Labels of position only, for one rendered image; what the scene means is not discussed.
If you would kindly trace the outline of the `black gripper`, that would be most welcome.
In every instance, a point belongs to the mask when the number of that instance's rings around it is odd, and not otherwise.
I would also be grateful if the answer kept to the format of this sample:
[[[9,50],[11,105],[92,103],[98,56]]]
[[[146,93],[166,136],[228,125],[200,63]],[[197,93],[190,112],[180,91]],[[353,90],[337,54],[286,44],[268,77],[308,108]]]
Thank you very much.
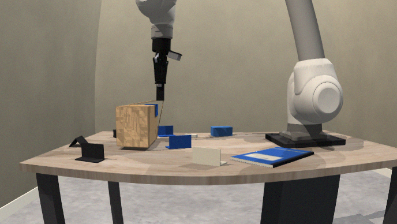
[[[168,66],[167,56],[165,55],[167,50],[171,50],[171,39],[156,38],[152,40],[152,51],[156,53],[156,57],[153,57],[156,101],[164,100],[164,84],[166,84]]]

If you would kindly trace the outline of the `blue notebook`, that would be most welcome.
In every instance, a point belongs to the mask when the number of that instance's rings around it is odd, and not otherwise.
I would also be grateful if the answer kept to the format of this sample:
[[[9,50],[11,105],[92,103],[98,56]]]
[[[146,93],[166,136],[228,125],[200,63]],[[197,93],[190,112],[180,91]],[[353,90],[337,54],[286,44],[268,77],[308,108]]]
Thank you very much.
[[[291,148],[274,147],[247,154],[231,156],[232,160],[265,167],[278,167],[287,163],[314,155],[312,151],[295,150]]]

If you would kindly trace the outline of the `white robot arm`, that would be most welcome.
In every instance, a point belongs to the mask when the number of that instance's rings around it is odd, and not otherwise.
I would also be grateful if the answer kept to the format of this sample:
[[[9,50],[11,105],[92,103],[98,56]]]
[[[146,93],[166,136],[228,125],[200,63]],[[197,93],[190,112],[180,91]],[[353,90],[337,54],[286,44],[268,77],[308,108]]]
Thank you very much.
[[[151,39],[173,38],[177,0],[136,0],[149,18]],[[322,123],[335,118],[343,105],[343,91],[333,64],[325,58],[312,0],[285,0],[298,60],[287,85],[287,130],[292,141],[330,139]]]

